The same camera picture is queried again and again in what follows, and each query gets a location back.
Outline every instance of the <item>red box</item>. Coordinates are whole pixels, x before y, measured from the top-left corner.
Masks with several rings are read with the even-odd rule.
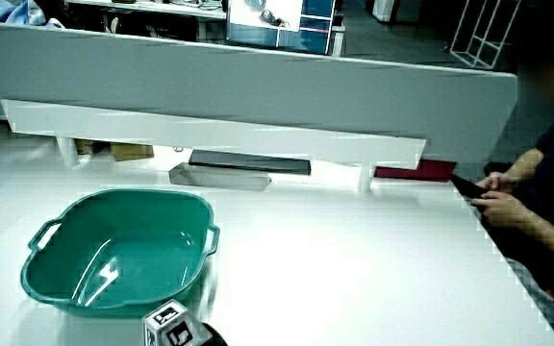
[[[447,182],[457,163],[452,161],[420,160],[416,169],[375,168],[376,178],[410,179],[430,182]]]

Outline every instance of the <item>white table surface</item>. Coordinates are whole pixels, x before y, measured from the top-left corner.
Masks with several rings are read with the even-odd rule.
[[[54,142],[0,132],[0,346],[141,345],[139,320],[71,316],[19,282],[41,224],[111,187],[191,191],[212,204],[221,239],[205,287],[214,300],[191,308],[231,346],[554,345],[450,184],[382,180],[363,194],[283,181],[264,192],[184,187],[168,182],[182,160],[169,148],[65,169]],[[356,168],[329,166],[315,170],[319,179],[356,183]]]
[[[200,18],[226,20],[226,13],[221,9],[202,10],[192,6],[179,4],[160,4],[149,0],[138,0],[134,4],[114,3],[111,0],[68,0],[70,4],[103,6],[114,9],[124,9],[133,11],[172,13],[180,15],[190,15]]]

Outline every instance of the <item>white cube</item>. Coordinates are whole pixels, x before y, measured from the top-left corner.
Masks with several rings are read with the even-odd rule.
[[[200,346],[211,333],[174,300],[144,317],[145,346]]]

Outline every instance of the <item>white display rack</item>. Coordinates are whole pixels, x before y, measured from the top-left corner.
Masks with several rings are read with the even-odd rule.
[[[457,39],[459,39],[459,34],[461,33],[461,30],[463,28],[463,22],[466,18],[467,10],[469,10],[470,0],[467,0],[466,5],[463,8],[463,14],[461,15],[461,20],[459,21],[459,27],[457,28],[455,36],[452,40],[452,45],[450,46],[450,54],[452,54],[462,62],[466,63],[469,67],[495,69],[495,66],[497,65],[497,61],[499,59],[501,51],[503,50],[504,46],[507,44],[506,38],[508,37],[508,34],[510,33],[510,29],[513,23],[515,22],[516,13],[518,12],[518,9],[520,8],[520,3],[522,2],[522,0],[504,0],[504,1],[514,2],[515,6],[501,41],[493,42],[493,41],[488,41],[488,39],[489,39],[489,32],[491,31],[491,27],[497,15],[497,10],[501,5],[502,0],[496,0],[495,6],[492,10],[491,18],[487,25],[487,30],[485,31],[484,35],[483,36],[477,35],[478,29],[481,28],[482,17],[485,14],[485,9],[487,8],[487,5],[490,2],[489,0],[485,0],[484,4],[482,5],[482,9],[480,10],[480,14],[478,14],[478,20],[476,21],[476,25],[473,29],[471,37],[469,38],[467,49],[465,51],[455,51],[454,49],[455,44],[457,42]],[[472,45],[474,40],[480,42],[480,45],[477,47],[477,50],[474,48],[475,52],[472,53]],[[489,47],[495,51],[494,55],[492,56],[492,62],[485,62],[481,57],[482,51],[485,47]]]

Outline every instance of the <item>smartphone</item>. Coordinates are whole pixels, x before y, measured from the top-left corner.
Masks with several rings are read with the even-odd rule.
[[[467,200],[474,198],[482,198],[482,195],[489,192],[487,189],[480,187],[470,181],[467,181],[459,176],[452,175],[450,181],[457,187],[459,193],[463,195]]]

